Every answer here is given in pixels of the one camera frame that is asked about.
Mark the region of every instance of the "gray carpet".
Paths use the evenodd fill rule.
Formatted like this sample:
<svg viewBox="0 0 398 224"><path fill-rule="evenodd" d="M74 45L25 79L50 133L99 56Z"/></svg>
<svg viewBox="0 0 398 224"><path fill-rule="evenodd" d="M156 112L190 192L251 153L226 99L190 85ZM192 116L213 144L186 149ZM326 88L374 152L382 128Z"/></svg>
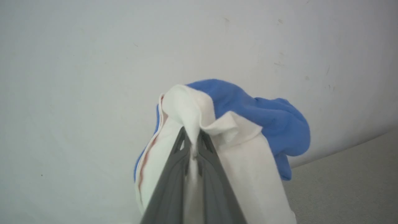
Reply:
<svg viewBox="0 0 398 224"><path fill-rule="evenodd" d="M293 169L299 224L398 224L398 131Z"/></svg>

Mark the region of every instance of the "blue fabric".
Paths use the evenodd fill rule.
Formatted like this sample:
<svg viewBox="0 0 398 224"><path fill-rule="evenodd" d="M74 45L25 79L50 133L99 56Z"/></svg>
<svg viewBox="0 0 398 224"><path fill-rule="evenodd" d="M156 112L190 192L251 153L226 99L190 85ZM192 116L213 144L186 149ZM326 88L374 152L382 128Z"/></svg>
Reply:
<svg viewBox="0 0 398 224"><path fill-rule="evenodd" d="M252 98L232 83L208 79L188 84L208 94L212 100L216 119L228 111L262 126L282 179L290 180L292 172L287 155L303 154L310 146L310 128L304 116L287 100Z"/></svg>
<svg viewBox="0 0 398 224"><path fill-rule="evenodd" d="M153 134L155 134L159 129L159 105L156 105L156 128L155 131L153 132ZM135 177L137 174L137 167L138 167L138 162L140 161L142 155L144 154L145 148L144 150L141 152L141 154L138 156L137 161L135 162L135 166L134 166L134 182L135 182Z"/></svg>

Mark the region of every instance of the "blue and white garment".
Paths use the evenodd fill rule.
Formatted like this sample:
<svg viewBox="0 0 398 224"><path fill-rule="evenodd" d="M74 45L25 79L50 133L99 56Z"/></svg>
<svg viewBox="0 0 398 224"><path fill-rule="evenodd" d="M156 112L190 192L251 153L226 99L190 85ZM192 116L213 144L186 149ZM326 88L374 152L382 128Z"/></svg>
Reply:
<svg viewBox="0 0 398 224"><path fill-rule="evenodd" d="M195 144L200 129L218 151L248 223L295 223L281 183L291 179L287 155L310 144L304 116L287 100L252 98L240 87L211 79L176 85L159 98L154 136L137 160L134 178L143 212L182 126L193 143L186 186L187 223L200 223L201 192Z"/></svg>

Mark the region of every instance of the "white cloth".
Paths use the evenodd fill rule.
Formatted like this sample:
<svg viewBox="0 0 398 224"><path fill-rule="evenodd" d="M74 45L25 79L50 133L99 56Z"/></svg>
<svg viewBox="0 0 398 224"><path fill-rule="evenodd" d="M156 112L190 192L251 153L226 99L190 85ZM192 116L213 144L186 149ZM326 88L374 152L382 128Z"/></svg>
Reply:
<svg viewBox="0 0 398 224"><path fill-rule="evenodd" d="M159 128L148 143L137 168L136 196L141 212L150 197L182 126L192 143L186 180L187 223L203 223L201 179L196 165L196 141L200 129L215 145L231 187L249 224L293 224L279 173L262 127L227 112L215 119L211 98L195 89L176 85L159 99Z"/></svg>

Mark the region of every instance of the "garment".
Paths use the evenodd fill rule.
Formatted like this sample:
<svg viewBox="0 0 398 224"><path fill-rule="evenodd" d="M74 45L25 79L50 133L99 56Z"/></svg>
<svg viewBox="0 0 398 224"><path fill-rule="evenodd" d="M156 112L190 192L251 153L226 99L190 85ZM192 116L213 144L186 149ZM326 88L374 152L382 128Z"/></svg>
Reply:
<svg viewBox="0 0 398 224"><path fill-rule="evenodd" d="M135 171L137 202L142 212L182 126L193 143L184 191L185 217L191 218L188 223L200 223L201 219L201 197L197 194L201 192L201 179L195 163L195 143L201 129L211 136L248 223L295 223L279 176L290 178L286 172L290 168L287 159L280 158L298 155L308 148L308 124L287 101L251 98L238 86L220 80L176 85L160 96L157 130ZM306 135L295 135L297 130ZM291 144L276 143L272 150L267 136L274 142L282 139Z"/></svg>

